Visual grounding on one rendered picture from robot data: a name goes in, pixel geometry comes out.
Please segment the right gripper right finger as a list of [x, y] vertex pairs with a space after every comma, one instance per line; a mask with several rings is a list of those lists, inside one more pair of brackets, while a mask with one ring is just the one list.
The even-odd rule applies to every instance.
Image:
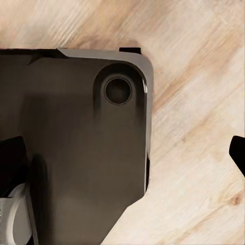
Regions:
[[233, 136], [229, 155], [245, 177], [245, 137]]

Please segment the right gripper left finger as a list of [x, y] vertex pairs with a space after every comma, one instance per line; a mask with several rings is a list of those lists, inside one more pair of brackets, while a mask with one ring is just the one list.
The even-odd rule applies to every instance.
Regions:
[[3, 196], [26, 154], [22, 136], [0, 141], [0, 197]]

